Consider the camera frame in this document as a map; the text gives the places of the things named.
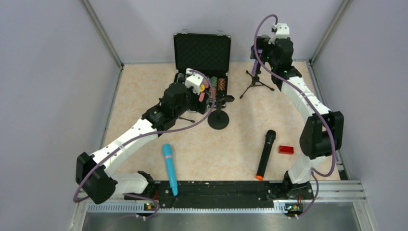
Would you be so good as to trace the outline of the purple glitter microphone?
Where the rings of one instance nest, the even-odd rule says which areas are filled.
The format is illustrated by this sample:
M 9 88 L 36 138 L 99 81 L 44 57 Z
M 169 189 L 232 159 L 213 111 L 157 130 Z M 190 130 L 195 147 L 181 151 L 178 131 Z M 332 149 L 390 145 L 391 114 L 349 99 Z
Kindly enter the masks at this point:
M 258 60 L 257 60 L 255 54 L 257 53 L 257 55 L 259 56 L 259 58 L 261 58 L 262 52 L 263 52 L 263 50 L 257 50 L 257 51 L 255 52 L 254 46 L 251 47 L 251 55 L 250 55 L 250 58 L 254 60 L 254 64 L 253 64 L 253 68 L 252 68 L 251 73 L 252 73 L 252 76 L 254 76 L 254 77 L 255 77 L 255 76 L 258 76 L 258 74 L 261 73 L 261 70 L 260 70 L 261 65 L 259 64 L 259 62 L 258 62 Z

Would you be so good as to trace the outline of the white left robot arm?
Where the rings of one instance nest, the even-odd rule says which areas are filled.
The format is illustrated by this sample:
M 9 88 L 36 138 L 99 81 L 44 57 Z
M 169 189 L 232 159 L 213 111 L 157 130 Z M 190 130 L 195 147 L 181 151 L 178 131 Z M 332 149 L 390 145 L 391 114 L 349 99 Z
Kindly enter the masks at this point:
M 186 111 L 202 104 L 201 84 L 172 83 L 137 122 L 119 138 L 91 154 L 81 153 L 76 159 L 75 181 L 78 184 L 73 202 L 79 203 L 80 190 L 94 203 L 107 201 L 115 192 L 118 182 L 112 178 L 116 169 L 139 148 L 172 133 L 176 120 Z

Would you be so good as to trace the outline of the shock mount tripod stand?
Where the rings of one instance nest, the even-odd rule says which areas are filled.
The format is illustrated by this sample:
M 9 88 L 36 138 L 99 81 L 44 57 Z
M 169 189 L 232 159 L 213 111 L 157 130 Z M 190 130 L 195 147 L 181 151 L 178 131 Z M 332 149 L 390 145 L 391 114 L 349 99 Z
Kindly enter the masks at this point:
M 246 88 L 246 90 L 241 94 L 240 99 L 242 99 L 242 98 L 244 97 L 245 93 L 246 93 L 250 88 L 252 88 L 252 87 L 260 87 L 260 86 L 263 86 L 263 87 L 268 88 L 268 89 L 271 90 L 271 91 L 274 91 L 274 90 L 275 90 L 273 87 L 270 87 L 270 86 L 266 85 L 265 83 L 263 83 L 262 81 L 260 81 L 259 74 L 258 74 L 258 76 L 255 76 L 255 77 L 254 77 L 254 76 L 252 76 L 252 73 L 251 73 L 250 71 L 246 70 L 245 72 L 246 72 L 247 75 L 249 75 L 249 76 L 251 77 L 251 84 L 250 84 L 250 85 Z

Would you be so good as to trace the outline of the round base clamp stand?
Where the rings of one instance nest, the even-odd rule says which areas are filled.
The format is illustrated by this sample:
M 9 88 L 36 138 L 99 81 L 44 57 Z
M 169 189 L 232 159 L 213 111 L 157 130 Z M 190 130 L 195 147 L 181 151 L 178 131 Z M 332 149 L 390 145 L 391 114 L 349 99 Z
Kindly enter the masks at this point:
M 222 130 L 226 128 L 230 122 L 230 118 L 226 112 L 221 108 L 224 103 L 231 103 L 235 100 L 232 95 L 226 94 L 223 90 L 218 90 L 216 94 L 216 110 L 213 111 L 208 117 L 208 124 L 211 128 L 216 130 Z

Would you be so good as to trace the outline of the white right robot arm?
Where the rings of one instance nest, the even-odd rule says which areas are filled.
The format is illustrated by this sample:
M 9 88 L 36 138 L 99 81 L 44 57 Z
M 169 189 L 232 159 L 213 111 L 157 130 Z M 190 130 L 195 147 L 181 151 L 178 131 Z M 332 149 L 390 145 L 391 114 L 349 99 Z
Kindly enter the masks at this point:
M 308 88 L 301 73 L 293 66 L 293 42 L 290 38 L 278 38 L 274 42 L 268 36 L 256 36 L 251 58 L 257 70 L 264 67 L 271 74 L 272 82 L 294 104 L 305 125 L 299 138 L 301 152 L 295 164 L 285 172 L 281 192 L 289 198 L 312 193 L 310 177 L 317 167 L 332 158 L 328 177 L 334 172 L 336 152 L 342 146 L 344 115 L 326 107 Z

